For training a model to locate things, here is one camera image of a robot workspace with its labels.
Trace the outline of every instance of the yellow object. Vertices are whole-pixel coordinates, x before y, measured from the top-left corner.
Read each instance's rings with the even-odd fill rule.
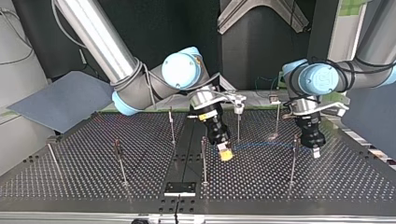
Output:
[[[200,115],[200,116],[198,116],[198,118],[199,118],[199,120],[207,119],[207,114]]]
[[[233,158],[233,153],[231,152],[230,149],[222,150],[219,152],[219,154],[220,154],[220,159],[222,161],[229,161],[230,159]]]

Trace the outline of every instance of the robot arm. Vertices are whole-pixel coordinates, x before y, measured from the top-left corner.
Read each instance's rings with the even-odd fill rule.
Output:
[[[383,1],[354,60],[340,63],[300,60],[283,66],[290,97],[288,105],[302,129],[301,143],[313,148],[315,158],[326,143],[318,129],[319,111],[329,107],[320,105],[318,96],[332,91],[381,87],[396,80],[395,20],[396,1]]]
[[[148,71],[127,49],[97,0],[54,1],[110,79],[112,99],[122,114],[133,115],[179,91],[191,91],[192,112],[206,125],[210,143],[218,146],[222,160],[232,157],[219,102],[232,101],[241,114],[246,98],[214,91],[197,48],[173,53]]]

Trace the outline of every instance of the vertical pin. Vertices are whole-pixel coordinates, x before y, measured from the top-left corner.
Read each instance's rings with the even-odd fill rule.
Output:
[[[172,117],[172,106],[169,109],[169,122],[171,123],[171,131],[172,131],[172,144],[175,146],[176,140],[175,140],[175,128],[174,128],[174,121]]]
[[[55,153],[53,152],[52,145],[50,143],[48,143],[47,146],[49,147],[49,152],[50,152],[51,157],[53,158],[53,161],[55,161],[56,165],[59,165],[58,159],[56,159]]]
[[[55,156],[55,152],[53,151],[52,145],[50,143],[47,143],[47,146],[49,148],[50,155],[51,155],[53,161],[55,162],[56,168],[58,169],[58,172],[59,172],[59,174],[61,175],[61,178],[62,178],[61,167],[59,166],[59,162],[58,162],[58,159]]]
[[[298,139],[297,134],[294,135],[294,139],[293,139],[293,162],[291,165],[291,174],[290,174],[290,185],[289,185],[289,190],[291,191],[291,188],[294,185],[294,170],[295,170],[295,164],[296,164],[296,158],[297,158],[297,153],[300,149],[300,142]]]
[[[240,114],[238,114],[238,143],[239,143],[239,141],[240,141],[240,122],[241,122],[241,115]]]
[[[122,177],[123,177],[123,183],[122,185],[124,186],[128,186],[128,180],[126,179],[126,174],[125,174],[125,169],[122,163],[122,149],[121,149],[121,143],[120,143],[120,139],[116,138],[114,140],[114,154],[116,155],[116,159],[119,161],[120,163],[120,168],[122,171]]]
[[[202,137],[201,140],[201,157],[204,162],[204,186],[207,186],[209,183],[207,182],[207,175],[206,175],[206,155],[205,155],[205,138]]]
[[[280,115],[280,104],[281,103],[279,101],[279,98],[276,95],[270,95],[269,100],[270,100],[271,105],[277,105],[275,132],[269,137],[270,140],[274,140],[279,136],[278,128],[279,128],[279,115]]]

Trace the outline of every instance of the perforated metal table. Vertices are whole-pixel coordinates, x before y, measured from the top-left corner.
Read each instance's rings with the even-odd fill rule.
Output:
[[[292,119],[281,120],[279,137],[269,140],[276,112],[246,111],[231,161],[220,161],[205,146],[207,186],[201,184],[205,126],[185,113],[174,113],[174,121],[176,147],[167,113],[104,113],[84,121],[52,144],[59,167],[45,147],[0,177],[0,214],[396,217],[396,173],[327,120],[321,158],[301,148],[291,187],[291,142],[299,133]],[[236,133],[232,111],[224,121]],[[116,137],[125,151],[128,187],[113,154]],[[194,182],[196,196],[164,197],[168,182]]]

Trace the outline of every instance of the white wall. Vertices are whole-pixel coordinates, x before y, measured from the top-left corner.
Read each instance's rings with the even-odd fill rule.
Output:
[[[11,0],[1,0],[0,7],[14,10]],[[18,20],[8,16],[24,36]],[[26,47],[0,18],[0,63],[23,58]],[[6,107],[47,86],[47,80],[35,55],[29,59],[0,65],[0,175],[45,145],[53,130],[21,116],[9,115]]]

